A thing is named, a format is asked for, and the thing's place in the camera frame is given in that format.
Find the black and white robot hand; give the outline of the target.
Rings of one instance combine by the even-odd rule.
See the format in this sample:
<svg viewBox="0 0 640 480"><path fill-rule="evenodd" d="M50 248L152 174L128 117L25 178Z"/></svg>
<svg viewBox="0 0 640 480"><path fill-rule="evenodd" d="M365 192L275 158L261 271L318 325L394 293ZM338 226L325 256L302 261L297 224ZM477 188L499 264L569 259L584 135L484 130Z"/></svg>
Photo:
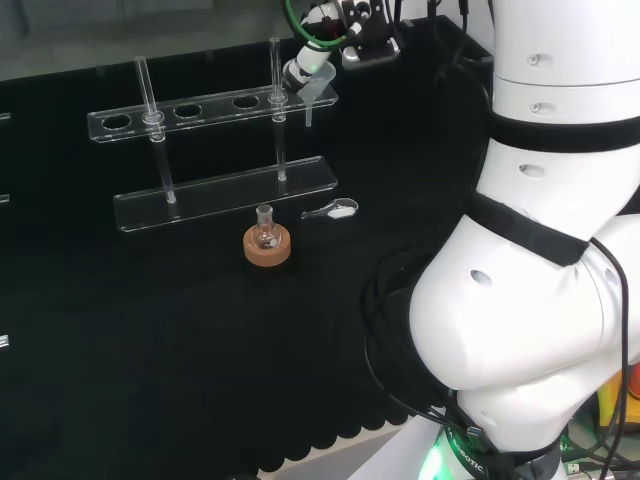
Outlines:
<svg viewBox="0 0 640 480"><path fill-rule="evenodd" d="M283 67L283 84L297 93L334 53L346 70L395 60L402 48L398 25L387 1L322 1L298 15L290 1L280 3L285 20L302 42L299 53Z"/></svg>

